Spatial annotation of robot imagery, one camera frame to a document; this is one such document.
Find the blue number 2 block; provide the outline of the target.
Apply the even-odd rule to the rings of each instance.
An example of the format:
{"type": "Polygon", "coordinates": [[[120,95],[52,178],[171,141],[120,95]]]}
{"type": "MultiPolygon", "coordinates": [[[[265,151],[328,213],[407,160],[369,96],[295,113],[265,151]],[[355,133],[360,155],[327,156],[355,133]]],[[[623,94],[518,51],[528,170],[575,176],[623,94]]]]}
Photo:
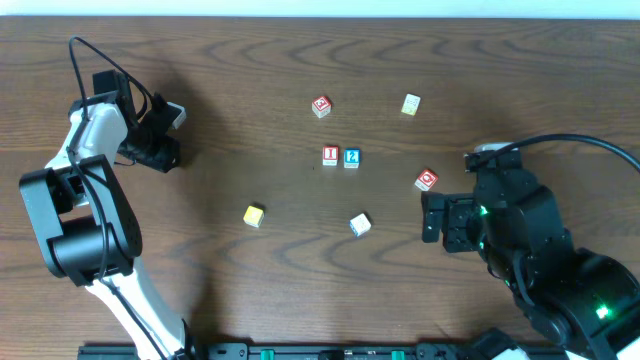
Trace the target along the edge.
{"type": "Polygon", "coordinates": [[[345,168],[356,169],[360,166],[361,151],[358,148],[347,148],[344,150],[343,165],[345,168]]]}

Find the red letter I block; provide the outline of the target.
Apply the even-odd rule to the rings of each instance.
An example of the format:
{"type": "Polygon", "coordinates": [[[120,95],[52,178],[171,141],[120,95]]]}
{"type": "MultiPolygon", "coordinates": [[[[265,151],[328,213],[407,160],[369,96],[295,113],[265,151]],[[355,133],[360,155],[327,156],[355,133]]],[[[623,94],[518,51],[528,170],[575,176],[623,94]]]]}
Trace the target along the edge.
{"type": "Polygon", "coordinates": [[[336,166],[339,161],[338,146],[324,146],[322,151],[322,165],[336,166]]]}

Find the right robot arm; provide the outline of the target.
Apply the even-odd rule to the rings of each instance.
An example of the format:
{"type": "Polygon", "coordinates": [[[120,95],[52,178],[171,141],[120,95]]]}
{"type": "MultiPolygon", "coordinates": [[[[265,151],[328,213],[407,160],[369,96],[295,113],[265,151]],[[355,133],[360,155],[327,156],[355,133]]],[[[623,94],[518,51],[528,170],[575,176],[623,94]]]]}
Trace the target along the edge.
{"type": "Polygon", "coordinates": [[[639,282],[620,262],[575,248],[554,193],[517,151],[486,164],[466,156],[470,193],[421,196],[422,239],[475,252],[511,291],[532,328],[591,359],[639,356],[639,282]]]}

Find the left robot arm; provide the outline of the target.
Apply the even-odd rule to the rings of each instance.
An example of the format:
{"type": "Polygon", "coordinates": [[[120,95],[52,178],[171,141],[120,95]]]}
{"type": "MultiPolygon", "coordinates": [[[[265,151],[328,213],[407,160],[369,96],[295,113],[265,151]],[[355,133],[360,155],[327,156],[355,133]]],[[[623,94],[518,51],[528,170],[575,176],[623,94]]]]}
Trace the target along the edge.
{"type": "Polygon", "coordinates": [[[142,236],[113,166],[117,156],[167,173],[180,164],[168,136],[186,118],[160,94],[137,110],[123,71],[93,76],[94,94],[69,110],[70,131],[56,156],[19,181],[44,262],[100,299],[135,345],[138,359],[195,359],[186,322],[155,289],[140,258],[142,236]]]}

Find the red letter Q block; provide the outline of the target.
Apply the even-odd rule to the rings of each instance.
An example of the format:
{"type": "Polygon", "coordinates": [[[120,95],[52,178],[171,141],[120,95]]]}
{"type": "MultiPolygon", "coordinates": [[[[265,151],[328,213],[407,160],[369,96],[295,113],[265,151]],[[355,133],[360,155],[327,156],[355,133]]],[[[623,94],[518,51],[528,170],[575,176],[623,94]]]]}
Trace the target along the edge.
{"type": "Polygon", "coordinates": [[[439,180],[438,175],[431,169],[425,169],[420,173],[414,185],[421,191],[429,191],[439,180]]]}

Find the white and blue block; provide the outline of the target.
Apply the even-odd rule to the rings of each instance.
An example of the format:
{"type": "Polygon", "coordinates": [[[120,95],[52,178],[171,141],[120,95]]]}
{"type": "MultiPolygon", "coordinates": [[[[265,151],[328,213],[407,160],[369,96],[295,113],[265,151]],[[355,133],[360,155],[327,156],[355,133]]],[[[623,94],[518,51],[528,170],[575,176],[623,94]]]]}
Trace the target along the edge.
{"type": "Polygon", "coordinates": [[[368,232],[372,225],[365,213],[361,213],[349,221],[349,225],[356,237],[368,232]]]}

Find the pale yellow wooden block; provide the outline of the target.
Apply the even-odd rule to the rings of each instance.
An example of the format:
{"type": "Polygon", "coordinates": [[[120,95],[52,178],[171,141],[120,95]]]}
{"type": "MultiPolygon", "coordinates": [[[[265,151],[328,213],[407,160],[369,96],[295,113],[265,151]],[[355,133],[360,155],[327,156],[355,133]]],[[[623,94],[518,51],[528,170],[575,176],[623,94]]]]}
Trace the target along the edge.
{"type": "Polygon", "coordinates": [[[421,98],[419,96],[407,94],[401,107],[401,112],[406,115],[415,116],[419,108],[420,101],[421,98]]]}

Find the red number 3 block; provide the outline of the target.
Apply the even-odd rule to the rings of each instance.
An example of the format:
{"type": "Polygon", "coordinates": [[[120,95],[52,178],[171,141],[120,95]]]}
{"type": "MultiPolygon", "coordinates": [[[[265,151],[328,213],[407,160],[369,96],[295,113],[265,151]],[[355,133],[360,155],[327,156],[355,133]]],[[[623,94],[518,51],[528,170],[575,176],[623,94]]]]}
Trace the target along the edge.
{"type": "Polygon", "coordinates": [[[318,118],[323,118],[331,112],[332,104],[326,96],[320,96],[312,101],[312,111],[318,118]]]}

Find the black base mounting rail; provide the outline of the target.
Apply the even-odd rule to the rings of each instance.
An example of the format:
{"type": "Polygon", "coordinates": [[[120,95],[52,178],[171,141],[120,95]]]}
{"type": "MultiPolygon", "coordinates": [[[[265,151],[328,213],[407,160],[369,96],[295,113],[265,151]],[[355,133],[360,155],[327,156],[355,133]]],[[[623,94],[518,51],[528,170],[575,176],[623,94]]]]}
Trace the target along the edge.
{"type": "Polygon", "coordinates": [[[222,343],[210,346],[200,356],[208,360],[544,360],[562,359],[542,349],[506,347],[498,350],[471,346],[418,344],[415,346],[249,346],[222,343]]]}

